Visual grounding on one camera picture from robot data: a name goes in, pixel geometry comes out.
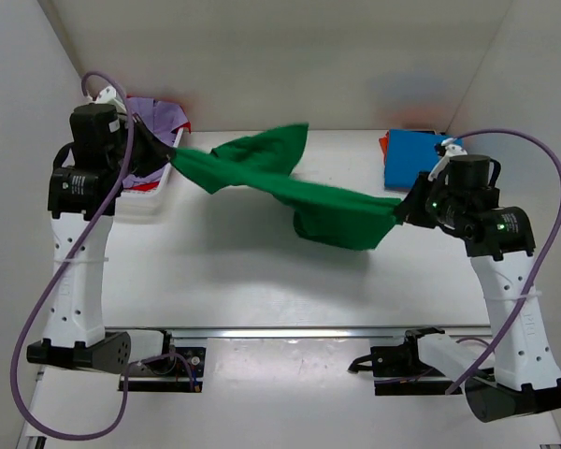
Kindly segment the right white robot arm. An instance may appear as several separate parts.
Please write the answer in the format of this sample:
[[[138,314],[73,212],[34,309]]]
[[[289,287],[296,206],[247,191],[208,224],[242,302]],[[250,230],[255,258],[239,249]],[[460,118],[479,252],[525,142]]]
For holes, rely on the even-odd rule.
[[[530,278],[538,258],[529,218],[519,207],[502,207],[498,161],[484,155],[443,156],[421,172],[396,208],[398,220],[439,227],[461,239],[479,280],[494,333],[488,354],[493,366],[475,367],[481,357],[439,331],[414,332],[400,352],[411,374],[432,367],[464,393],[473,414],[488,423],[561,409],[561,369],[554,361]]]

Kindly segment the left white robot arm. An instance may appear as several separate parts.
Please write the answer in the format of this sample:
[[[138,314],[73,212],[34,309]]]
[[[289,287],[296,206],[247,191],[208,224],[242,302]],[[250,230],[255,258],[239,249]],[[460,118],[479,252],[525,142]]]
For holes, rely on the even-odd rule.
[[[69,117],[71,143],[52,164],[48,211],[56,281],[48,322],[26,348],[28,362],[61,369],[120,374],[130,361],[131,338],[103,322],[106,245],[124,172],[163,166],[173,154],[137,116],[111,104],[90,103]]]

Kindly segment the green t shirt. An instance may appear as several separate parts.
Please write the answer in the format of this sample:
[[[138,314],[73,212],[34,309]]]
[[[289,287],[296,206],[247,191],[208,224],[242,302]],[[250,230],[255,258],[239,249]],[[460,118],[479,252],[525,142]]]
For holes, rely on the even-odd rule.
[[[236,138],[209,152],[179,148],[170,164],[213,195],[227,187],[249,187],[294,211],[302,239],[352,251],[375,249],[398,224],[398,198],[301,181],[293,170],[306,149],[309,126],[294,123]]]

